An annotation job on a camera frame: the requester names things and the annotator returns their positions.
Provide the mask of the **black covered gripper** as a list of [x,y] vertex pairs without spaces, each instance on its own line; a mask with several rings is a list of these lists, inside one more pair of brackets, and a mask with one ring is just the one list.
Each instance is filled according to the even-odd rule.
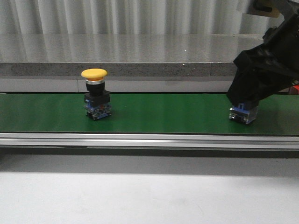
[[237,71],[227,92],[232,105],[259,101],[295,85],[299,80],[299,11],[268,29],[263,43],[242,51],[234,64]]

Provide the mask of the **robot arm with tan bracket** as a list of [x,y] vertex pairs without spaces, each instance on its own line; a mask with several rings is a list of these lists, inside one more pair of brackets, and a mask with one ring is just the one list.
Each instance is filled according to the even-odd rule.
[[234,60],[237,67],[227,92],[232,105],[258,102],[299,83],[299,5],[291,0],[253,0],[249,14],[268,17],[283,15],[278,27],[269,28],[263,43],[242,51]]

